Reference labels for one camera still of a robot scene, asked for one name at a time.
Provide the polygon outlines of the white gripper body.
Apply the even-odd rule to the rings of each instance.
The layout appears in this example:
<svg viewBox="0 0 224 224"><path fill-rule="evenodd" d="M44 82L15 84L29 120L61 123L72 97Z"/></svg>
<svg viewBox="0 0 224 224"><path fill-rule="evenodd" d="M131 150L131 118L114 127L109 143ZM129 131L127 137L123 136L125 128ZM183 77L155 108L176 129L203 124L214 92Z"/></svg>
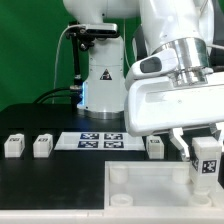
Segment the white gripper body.
<svg viewBox="0 0 224 224"><path fill-rule="evenodd" d="M224 72L209 74L202 85L175 87L170 75L176 65L177 59L151 56L131 66L124 107L130 135L224 122Z"/></svg>

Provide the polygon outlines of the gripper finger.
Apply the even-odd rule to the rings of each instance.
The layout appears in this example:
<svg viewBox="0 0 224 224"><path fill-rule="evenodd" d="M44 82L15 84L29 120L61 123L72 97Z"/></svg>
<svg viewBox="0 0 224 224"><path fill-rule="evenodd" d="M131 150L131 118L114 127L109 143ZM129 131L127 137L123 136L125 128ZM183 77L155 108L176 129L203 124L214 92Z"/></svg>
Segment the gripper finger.
<svg viewBox="0 0 224 224"><path fill-rule="evenodd" d="M220 136L224 130L224 122L210 124L210 131L213 135Z"/></svg>
<svg viewBox="0 0 224 224"><path fill-rule="evenodd" d="M182 138L182 128L172 128L169 130L169 139L172 144L180 151L181 158L184 162L190 160L189 146Z"/></svg>

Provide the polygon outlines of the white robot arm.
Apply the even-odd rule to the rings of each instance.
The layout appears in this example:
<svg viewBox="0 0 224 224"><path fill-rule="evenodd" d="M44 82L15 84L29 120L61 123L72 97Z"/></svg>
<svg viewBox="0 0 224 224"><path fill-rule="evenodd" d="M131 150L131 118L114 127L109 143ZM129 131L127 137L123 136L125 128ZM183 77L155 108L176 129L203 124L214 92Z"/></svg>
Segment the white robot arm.
<svg viewBox="0 0 224 224"><path fill-rule="evenodd" d="M63 0L84 25L102 15L141 18L146 55L126 77L125 125L129 134L169 131L182 158L190 158L183 128L224 122L224 72L209 65L213 26L203 25L195 0Z"/></svg>

